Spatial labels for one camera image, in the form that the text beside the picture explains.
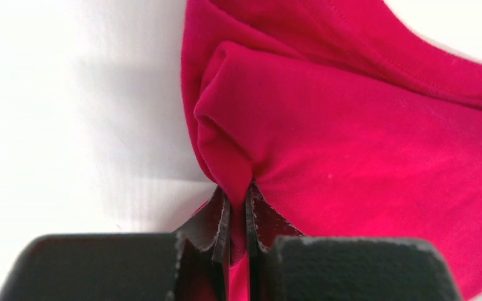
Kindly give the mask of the crimson red t shirt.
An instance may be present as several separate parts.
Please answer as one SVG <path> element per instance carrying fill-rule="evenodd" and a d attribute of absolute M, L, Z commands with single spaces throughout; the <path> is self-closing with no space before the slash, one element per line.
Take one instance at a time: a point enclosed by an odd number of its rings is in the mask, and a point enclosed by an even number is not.
<path fill-rule="evenodd" d="M 481 64 L 382 1 L 188 1 L 181 89 L 232 203 L 232 300 L 249 297 L 252 182 L 307 235 L 421 238 L 465 299 L 482 292 Z"/>

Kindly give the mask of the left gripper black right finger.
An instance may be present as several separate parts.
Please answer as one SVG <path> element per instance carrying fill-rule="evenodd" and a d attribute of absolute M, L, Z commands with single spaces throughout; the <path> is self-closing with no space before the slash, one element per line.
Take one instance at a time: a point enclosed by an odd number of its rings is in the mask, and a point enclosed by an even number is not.
<path fill-rule="evenodd" d="M 251 184 L 245 197 L 251 300 L 461 300 L 424 240 L 308 236 Z"/>

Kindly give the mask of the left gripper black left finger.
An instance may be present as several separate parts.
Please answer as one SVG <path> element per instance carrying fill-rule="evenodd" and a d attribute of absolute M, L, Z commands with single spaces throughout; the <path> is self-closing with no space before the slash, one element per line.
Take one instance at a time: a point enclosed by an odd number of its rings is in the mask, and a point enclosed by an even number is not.
<path fill-rule="evenodd" d="M 18 256 L 0 300 L 226 300 L 230 203 L 216 188 L 170 233 L 45 235 Z"/>

